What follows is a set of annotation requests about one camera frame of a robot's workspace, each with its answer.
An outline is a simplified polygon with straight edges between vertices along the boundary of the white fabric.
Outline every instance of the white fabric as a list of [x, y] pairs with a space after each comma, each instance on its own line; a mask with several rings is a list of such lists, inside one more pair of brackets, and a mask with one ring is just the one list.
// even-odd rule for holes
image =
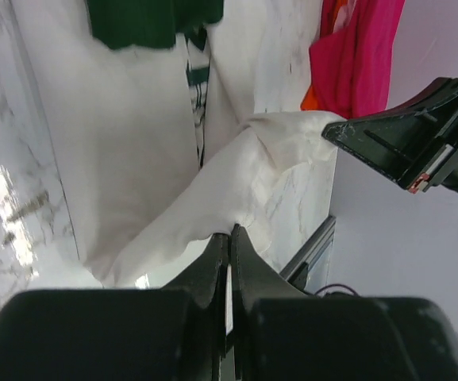
[[248, 230], [257, 252], [271, 243], [265, 206], [279, 177], [292, 167], [316, 165], [335, 155], [321, 131], [341, 118], [322, 111], [261, 114], [200, 171], [192, 184], [119, 253], [113, 266], [91, 262], [109, 286], [131, 286], [150, 268], [179, 256], [190, 241]]
[[[119, 256], [125, 246], [198, 173], [184, 39], [171, 51], [112, 52], [91, 37], [83, 0], [13, 0], [13, 7], [51, 131], [79, 257], [106, 279], [115, 259], [125, 257]], [[207, 160], [253, 111], [265, 21], [261, 0], [225, 0], [223, 21], [208, 32], [215, 65]], [[145, 264], [148, 256], [138, 256]]]

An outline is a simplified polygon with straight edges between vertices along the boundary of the orange cloth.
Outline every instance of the orange cloth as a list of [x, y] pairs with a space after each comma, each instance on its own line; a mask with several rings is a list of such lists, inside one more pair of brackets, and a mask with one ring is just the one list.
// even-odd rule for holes
[[[336, 4], [334, 5], [333, 12], [325, 12], [325, 10], [322, 12], [322, 17], [326, 17], [326, 20], [322, 20], [321, 23], [322, 25], [327, 25], [328, 30], [323, 30], [321, 29], [321, 38], [324, 36], [327, 36], [331, 33], [334, 32], [334, 28], [337, 24], [338, 20], [338, 15], [340, 11], [342, 10], [342, 7], [347, 7], [349, 6], [349, 0], [336, 0]], [[315, 87], [313, 84], [310, 85], [308, 88], [308, 91], [306, 92], [305, 98], [301, 102], [301, 110], [302, 111], [313, 111], [313, 110], [324, 110], [325, 107], [321, 105], [320, 100], [317, 97], [317, 92], [315, 91]]]

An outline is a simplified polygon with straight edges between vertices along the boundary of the patterned fabric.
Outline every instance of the patterned fabric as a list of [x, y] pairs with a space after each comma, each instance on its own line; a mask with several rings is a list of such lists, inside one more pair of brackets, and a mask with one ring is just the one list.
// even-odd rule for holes
[[207, 43], [207, 31], [205, 29], [185, 33], [185, 40], [188, 51], [187, 79], [190, 87], [191, 108], [194, 113], [198, 166], [202, 168], [205, 154], [204, 132], [211, 51]]

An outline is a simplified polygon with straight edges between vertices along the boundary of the orange fabric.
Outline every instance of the orange fabric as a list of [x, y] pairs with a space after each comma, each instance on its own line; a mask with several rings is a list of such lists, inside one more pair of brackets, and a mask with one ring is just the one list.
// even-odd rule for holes
[[[332, 33], [334, 30], [334, 25], [336, 24], [341, 7], [346, 5], [348, 5], [348, 0], [337, 0], [336, 5], [334, 6], [334, 11], [331, 13], [333, 18], [327, 21], [329, 23], [329, 33]], [[301, 102], [301, 110], [323, 110], [320, 101], [317, 98], [317, 93], [315, 92], [315, 87], [313, 84], [310, 85], [308, 91], [306, 92], [305, 98]]]

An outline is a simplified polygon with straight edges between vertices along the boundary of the marble surface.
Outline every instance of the marble surface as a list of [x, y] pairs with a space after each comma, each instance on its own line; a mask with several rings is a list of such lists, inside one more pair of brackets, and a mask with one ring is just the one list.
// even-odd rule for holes
[[[270, 22], [258, 71], [256, 112], [298, 110], [310, 82], [307, 48], [318, 32], [321, 0], [267, 0]], [[75, 238], [33, 76], [13, 21], [0, 0], [0, 308], [28, 288], [100, 287], [77, 261]], [[336, 156], [297, 167], [268, 204], [274, 240], [264, 259], [285, 266], [327, 217]], [[192, 243], [173, 264], [144, 275], [158, 287], [202, 252]]]

